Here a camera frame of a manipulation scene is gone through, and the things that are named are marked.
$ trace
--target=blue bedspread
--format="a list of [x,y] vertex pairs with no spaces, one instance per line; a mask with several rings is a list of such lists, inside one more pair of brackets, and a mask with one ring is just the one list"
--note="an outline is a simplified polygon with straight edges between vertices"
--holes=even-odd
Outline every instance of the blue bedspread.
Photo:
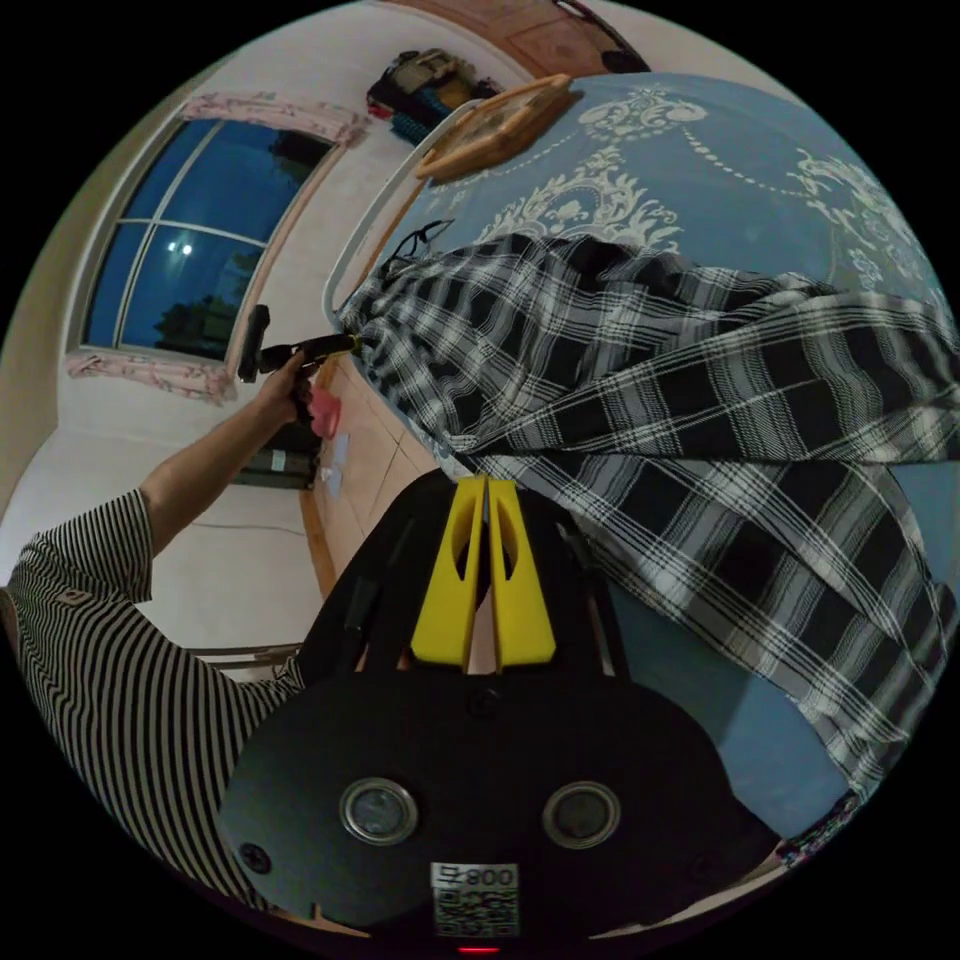
[[[674,74],[577,81],[582,99],[526,152],[431,184],[392,238],[451,219],[429,249],[502,233],[678,252],[763,274],[938,302],[943,290],[887,193],[805,107]],[[449,451],[411,425],[452,476]],[[897,467],[934,577],[960,593],[960,464]],[[734,792],[781,836],[829,812],[847,784],[796,707],[766,680],[614,588],[632,678],[679,703],[713,738]]]

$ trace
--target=pink cloth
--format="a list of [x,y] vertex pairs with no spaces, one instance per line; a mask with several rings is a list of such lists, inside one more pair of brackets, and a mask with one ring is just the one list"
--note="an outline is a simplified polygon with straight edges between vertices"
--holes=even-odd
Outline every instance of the pink cloth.
[[313,418],[311,429],[324,440],[332,440],[340,426],[340,399],[322,387],[312,387],[307,409]]
[[277,130],[313,134],[340,146],[350,146],[369,119],[321,100],[286,99],[279,94],[203,93],[180,111],[187,120],[240,120]]
[[71,377],[122,377],[217,407],[237,399],[226,367],[82,351],[67,356],[66,368]]

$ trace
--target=cable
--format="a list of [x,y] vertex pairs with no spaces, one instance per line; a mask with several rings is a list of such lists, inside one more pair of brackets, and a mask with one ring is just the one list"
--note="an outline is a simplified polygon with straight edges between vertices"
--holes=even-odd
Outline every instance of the cable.
[[287,527],[271,527],[257,523],[191,523],[191,527],[209,527],[211,530],[274,530],[277,533],[292,533],[295,537],[306,539],[302,530],[290,530]]

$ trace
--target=qr code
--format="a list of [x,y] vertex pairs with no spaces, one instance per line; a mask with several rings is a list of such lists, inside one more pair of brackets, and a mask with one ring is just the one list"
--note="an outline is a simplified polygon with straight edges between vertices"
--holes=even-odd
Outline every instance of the qr code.
[[515,864],[435,863],[431,872],[438,936],[520,935],[519,875]]

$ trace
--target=white bed frame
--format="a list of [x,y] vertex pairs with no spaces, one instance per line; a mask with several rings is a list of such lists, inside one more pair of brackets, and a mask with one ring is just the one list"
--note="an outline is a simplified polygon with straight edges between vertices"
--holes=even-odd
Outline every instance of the white bed frame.
[[351,234],[347,245],[343,248],[343,252],[337,259],[336,264],[334,264],[333,270],[330,272],[330,276],[327,278],[327,282],[323,288],[321,309],[323,310],[324,318],[332,329],[336,329],[334,326],[334,317],[338,306],[334,304],[333,300],[336,296],[337,288],[343,282],[350,263],[366,240],[367,233],[376,222],[377,217],[384,207],[393,199],[394,194],[404,185],[428,151],[432,150],[434,145],[442,137],[447,135],[447,132],[454,124],[460,122],[460,118],[465,113],[469,113],[478,104],[483,102],[483,100],[470,100],[446,116],[428,136],[410,152],[410,156],[403,161],[397,169],[397,172],[384,184],[383,189],[377,194],[376,199],[367,208],[367,212],[357,224],[356,230]]

